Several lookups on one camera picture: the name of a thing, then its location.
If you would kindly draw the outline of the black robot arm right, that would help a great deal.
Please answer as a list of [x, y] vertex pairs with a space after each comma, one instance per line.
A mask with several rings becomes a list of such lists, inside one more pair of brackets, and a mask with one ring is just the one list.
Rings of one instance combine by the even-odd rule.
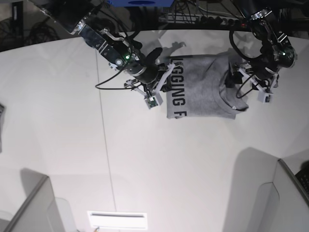
[[122, 22], [110, 15], [106, 18], [97, 16], [101, 12], [101, 6], [95, 6], [89, 0], [34, 0], [33, 4], [68, 33], [79, 34], [86, 44], [96, 49], [118, 73], [126, 72], [133, 76], [147, 94], [152, 90], [171, 90], [168, 80], [159, 85], [167, 71], [164, 64], [156, 64], [163, 49], [157, 47], [144, 55], [141, 52], [142, 43], [136, 41], [134, 36], [116, 32], [115, 25], [122, 27]]

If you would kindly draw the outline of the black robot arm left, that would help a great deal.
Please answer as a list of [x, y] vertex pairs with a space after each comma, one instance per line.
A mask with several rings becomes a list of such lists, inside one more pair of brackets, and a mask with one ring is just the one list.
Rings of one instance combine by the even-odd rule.
[[244, 17], [255, 38], [262, 42], [261, 55], [250, 58], [238, 49], [233, 39], [234, 26], [229, 32], [230, 43], [251, 66], [250, 76], [257, 82], [253, 89], [257, 90], [260, 86], [270, 91], [279, 70], [292, 67], [297, 59], [296, 51], [273, 12], [279, 8], [279, 4], [276, 0], [233, 0], [232, 3]]

